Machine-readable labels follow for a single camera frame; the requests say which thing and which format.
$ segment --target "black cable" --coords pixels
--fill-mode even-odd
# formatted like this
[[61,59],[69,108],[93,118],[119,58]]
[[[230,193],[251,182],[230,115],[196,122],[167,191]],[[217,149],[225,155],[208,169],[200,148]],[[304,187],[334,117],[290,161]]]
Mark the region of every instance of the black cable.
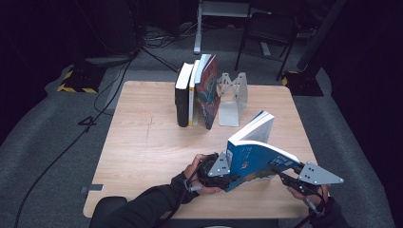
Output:
[[[187,32],[194,30],[196,28],[196,25],[197,24],[194,24],[191,27],[182,31],[179,38],[174,36],[160,36],[160,33],[158,31],[148,31],[143,38],[143,46],[147,48],[165,48],[174,42],[182,41],[190,36],[196,35],[196,33],[189,35],[186,34]],[[160,43],[158,45],[152,45],[149,43],[149,40],[160,40]]]
[[113,48],[110,48],[108,45],[105,44],[105,42],[101,39],[101,37],[98,35],[98,33],[95,31],[95,28],[91,25],[91,23],[89,22],[89,19],[86,17],[86,13],[84,12],[83,8],[80,6],[80,4],[78,3],[77,0],[74,0],[77,8],[80,10],[81,14],[83,14],[84,18],[86,19],[86,23],[89,25],[89,28],[91,29],[92,33],[95,35],[95,37],[97,38],[97,40],[100,42],[100,44],[102,46],[104,46],[104,48],[106,48],[107,50],[116,53],[116,54],[123,54],[123,55],[133,55],[136,52],[138,52],[140,50],[140,45],[137,45],[136,47],[134,47],[134,49],[130,50],[129,52],[120,52],[117,51]]
[[45,176],[45,174],[47,173],[47,171],[49,171],[49,169],[53,166],[53,164],[55,164],[60,158],[62,158],[63,155],[65,155],[65,154],[68,152],[68,150],[71,148],[71,146],[73,146],[75,143],[78,142],[78,140],[80,140],[80,138],[89,130],[89,128],[98,120],[98,118],[100,118],[100,116],[103,114],[103,112],[110,106],[110,104],[112,103],[113,99],[116,97],[116,95],[117,95],[117,93],[118,93],[118,91],[119,91],[119,87],[122,85],[122,82],[123,82],[124,77],[125,77],[125,73],[126,73],[126,71],[127,71],[127,69],[128,69],[128,66],[129,66],[129,65],[131,64],[131,62],[133,61],[133,59],[134,59],[134,58],[130,59],[130,62],[126,65],[125,71],[124,71],[123,77],[122,77],[122,79],[121,79],[121,81],[120,81],[120,83],[119,83],[118,89],[115,91],[115,93],[114,93],[112,99],[111,99],[111,100],[107,103],[107,105],[104,107],[103,111],[102,111],[101,113],[99,113],[99,114],[88,124],[88,126],[86,127],[86,129],[84,129],[84,130],[74,139],[74,141],[73,141],[65,150],[63,150],[63,152],[62,152],[59,156],[57,156],[56,159],[54,159],[54,160],[51,162],[50,165],[48,165],[48,167],[41,173],[41,175],[39,175],[39,177],[35,180],[35,182],[33,183],[33,185],[29,188],[28,192],[25,194],[25,196],[24,196],[24,198],[23,198],[23,200],[22,200],[22,202],[21,202],[21,204],[20,204],[20,207],[18,208],[17,216],[16,216],[16,218],[15,218],[14,228],[17,228],[17,227],[18,227],[18,221],[19,221],[19,218],[21,217],[21,213],[22,213],[24,204],[25,204],[25,202],[27,201],[27,198],[28,198],[29,194],[32,192],[32,190],[33,190],[33,188],[36,186],[36,184],[41,180],[41,178],[43,178],[43,177]]
[[97,110],[98,112],[103,113],[103,114],[106,114],[107,116],[113,116],[113,114],[110,114],[110,113],[104,112],[103,110],[98,109],[98,107],[96,106],[96,103],[97,103],[97,101],[98,101],[98,98],[100,98],[101,95],[102,95],[108,88],[110,88],[116,81],[118,81],[118,79],[121,77],[121,71],[122,71],[122,69],[123,69],[124,67],[125,67],[125,65],[123,65],[123,66],[121,67],[121,69],[119,70],[118,77],[116,77],[116,79],[113,80],[112,83],[110,83],[104,90],[102,90],[101,93],[99,93],[99,95],[95,98],[95,101],[94,101],[94,108],[95,108],[95,110]]
[[[324,208],[325,208],[324,207],[325,206],[325,199],[323,198],[323,188],[322,188],[322,186],[320,186],[320,189],[322,191],[322,195],[320,195],[318,192],[313,191],[311,189],[307,189],[307,191],[310,191],[314,195],[317,195],[318,197],[320,197],[320,204],[317,207],[322,208],[322,210],[324,210]],[[305,217],[302,221],[300,221],[299,224],[297,224],[294,228],[302,227],[306,222],[308,222],[315,215],[316,215],[316,212],[312,211],[307,217]]]
[[172,69],[172,71],[178,72],[178,67],[177,67],[177,66],[175,66],[175,65],[173,65],[173,64],[171,64],[171,63],[169,63],[169,62],[167,62],[165,59],[163,59],[163,58],[161,58],[161,57],[159,57],[159,56],[156,56],[156,55],[152,54],[151,52],[149,52],[149,51],[148,51],[147,49],[145,49],[144,47],[142,47],[142,50],[145,51],[147,54],[151,55],[154,59],[160,61],[162,64],[164,64],[164,65],[167,66],[168,68]]

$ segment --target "hand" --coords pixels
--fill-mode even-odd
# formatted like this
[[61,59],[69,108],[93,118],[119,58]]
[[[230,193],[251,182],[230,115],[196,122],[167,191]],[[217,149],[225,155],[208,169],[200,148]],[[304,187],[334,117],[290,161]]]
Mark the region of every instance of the hand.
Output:
[[[317,192],[325,199],[325,203],[328,201],[328,196],[329,196],[329,190],[328,190],[328,186],[326,184],[321,185],[322,189],[323,189],[323,195],[322,195],[322,189],[318,189]],[[305,201],[305,196],[303,196],[302,194],[299,193],[299,191],[297,191],[296,189],[292,188],[292,187],[287,187],[287,190],[293,195],[293,197],[295,199],[298,200],[303,200],[305,202],[305,204],[307,206],[309,206],[307,204],[307,202]],[[311,200],[311,202],[315,205],[318,206],[321,202],[321,199],[319,196],[317,195],[310,195],[307,196],[307,198],[309,198],[309,200]]]
[[[183,171],[184,175],[189,179],[190,176],[192,176],[193,172],[196,170],[196,168],[198,167],[199,163],[205,159],[207,157],[207,155],[202,155],[202,154],[198,154],[196,155],[195,159],[193,160],[193,162],[189,165],[187,165],[186,169]],[[219,187],[204,187],[202,185],[202,183],[200,181],[198,181],[198,174],[196,173],[196,175],[193,177],[192,180],[192,185],[193,186],[201,186],[201,190],[198,191],[199,194],[215,194],[221,191],[221,189]]]

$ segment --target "white metal bookend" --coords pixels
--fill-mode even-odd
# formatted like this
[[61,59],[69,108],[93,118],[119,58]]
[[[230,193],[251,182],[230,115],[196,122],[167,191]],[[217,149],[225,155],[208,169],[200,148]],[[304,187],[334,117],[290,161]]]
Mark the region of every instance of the white metal bookend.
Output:
[[240,126],[240,116],[248,102],[246,73],[240,73],[234,81],[231,81],[228,73],[222,73],[219,83],[221,85],[219,124]]

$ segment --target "white book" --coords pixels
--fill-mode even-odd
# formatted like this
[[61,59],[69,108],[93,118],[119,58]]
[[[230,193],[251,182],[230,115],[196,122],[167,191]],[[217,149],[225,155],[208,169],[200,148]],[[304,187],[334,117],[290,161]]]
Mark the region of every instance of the white book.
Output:
[[192,74],[190,75],[189,81],[189,120],[188,125],[197,125],[198,123],[198,112],[197,112],[197,103],[195,102],[196,94],[195,94],[195,77],[196,72],[199,66],[200,60],[195,60],[193,64]]

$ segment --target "hardcover book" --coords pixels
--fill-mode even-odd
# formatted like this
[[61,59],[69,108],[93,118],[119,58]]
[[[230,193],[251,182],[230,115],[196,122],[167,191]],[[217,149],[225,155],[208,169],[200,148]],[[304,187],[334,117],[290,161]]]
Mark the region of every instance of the hardcover book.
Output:
[[232,180],[229,192],[253,181],[272,179],[276,174],[270,165],[281,171],[299,165],[296,156],[267,143],[274,116],[261,111],[249,124],[228,139],[226,157],[229,161]]
[[189,116],[189,79],[193,64],[184,63],[175,83],[175,106],[177,121],[181,127],[188,125]]
[[209,58],[208,55],[201,56],[195,80],[201,113],[207,129],[211,129],[221,101],[219,84],[217,83],[217,58],[216,55],[209,56]]
[[195,60],[193,64],[192,74],[189,80],[189,119],[188,125],[196,125],[198,124],[198,108],[197,108],[197,101],[196,101],[196,89],[195,89],[195,77],[197,73],[197,69],[199,66],[200,60]]

